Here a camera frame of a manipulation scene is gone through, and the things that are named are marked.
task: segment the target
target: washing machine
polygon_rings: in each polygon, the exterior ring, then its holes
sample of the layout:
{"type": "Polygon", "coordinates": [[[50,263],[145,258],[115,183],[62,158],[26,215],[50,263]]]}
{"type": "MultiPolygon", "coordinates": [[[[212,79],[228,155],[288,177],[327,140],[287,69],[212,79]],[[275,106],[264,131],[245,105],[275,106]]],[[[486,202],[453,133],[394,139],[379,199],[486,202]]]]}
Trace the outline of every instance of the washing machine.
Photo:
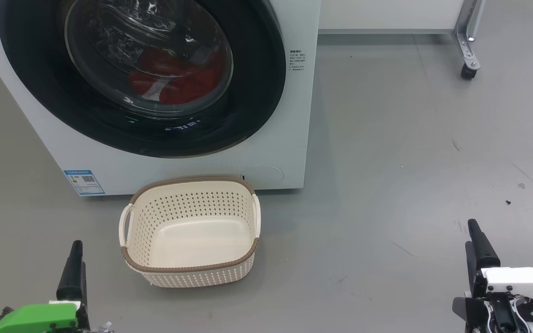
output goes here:
{"type": "Polygon", "coordinates": [[[0,0],[0,77],[81,196],[205,175],[301,188],[319,13],[320,0],[0,0]]]}

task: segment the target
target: white washing machine body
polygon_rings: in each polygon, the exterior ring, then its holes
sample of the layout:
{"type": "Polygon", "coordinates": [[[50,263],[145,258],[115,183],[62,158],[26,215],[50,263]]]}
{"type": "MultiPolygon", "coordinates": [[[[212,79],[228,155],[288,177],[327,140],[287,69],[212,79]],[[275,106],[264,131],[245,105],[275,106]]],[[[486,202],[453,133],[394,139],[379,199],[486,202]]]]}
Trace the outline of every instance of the white washing machine body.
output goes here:
{"type": "Polygon", "coordinates": [[[245,140],[212,154],[188,158],[144,156],[83,135],[53,115],[26,88],[10,64],[1,38],[0,77],[80,195],[133,194],[156,181],[204,175],[243,177],[258,190],[301,188],[320,1],[270,0],[270,4],[287,58],[283,94],[264,126],[245,140]]]}

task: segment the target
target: empty basket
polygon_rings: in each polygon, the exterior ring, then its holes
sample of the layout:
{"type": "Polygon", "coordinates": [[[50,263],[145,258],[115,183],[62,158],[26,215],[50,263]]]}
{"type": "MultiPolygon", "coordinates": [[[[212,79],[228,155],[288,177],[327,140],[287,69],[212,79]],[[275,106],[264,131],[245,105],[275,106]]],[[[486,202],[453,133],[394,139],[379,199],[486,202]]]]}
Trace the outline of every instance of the empty basket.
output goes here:
{"type": "Polygon", "coordinates": [[[155,286],[234,282],[254,263],[260,203],[250,185],[239,179],[162,181],[133,196],[118,233],[127,264],[155,286]]]}

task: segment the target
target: whiteboard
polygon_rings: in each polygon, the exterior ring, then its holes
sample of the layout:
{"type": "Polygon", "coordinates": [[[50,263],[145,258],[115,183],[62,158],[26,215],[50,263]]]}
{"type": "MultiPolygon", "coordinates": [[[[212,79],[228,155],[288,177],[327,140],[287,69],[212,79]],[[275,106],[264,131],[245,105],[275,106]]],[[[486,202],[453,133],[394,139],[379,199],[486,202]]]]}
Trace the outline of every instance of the whiteboard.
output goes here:
{"type": "Polygon", "coordinates": [[[322,0],[326,30],[453,30],[464,0],[322,0]]]}

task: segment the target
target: caster wheel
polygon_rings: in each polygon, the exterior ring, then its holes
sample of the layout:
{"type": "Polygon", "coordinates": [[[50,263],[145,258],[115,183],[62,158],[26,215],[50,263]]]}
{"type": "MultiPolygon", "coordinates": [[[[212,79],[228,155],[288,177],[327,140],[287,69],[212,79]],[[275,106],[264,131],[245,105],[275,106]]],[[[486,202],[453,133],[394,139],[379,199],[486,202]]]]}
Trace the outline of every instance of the caster wheel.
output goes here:
{"type": "Polygon", "coordinates": [[[474,76],[476,76],[476,69],[470,69],[464,64],[461,75],[464,80],[472,80],[474,79],[474,76]]]}

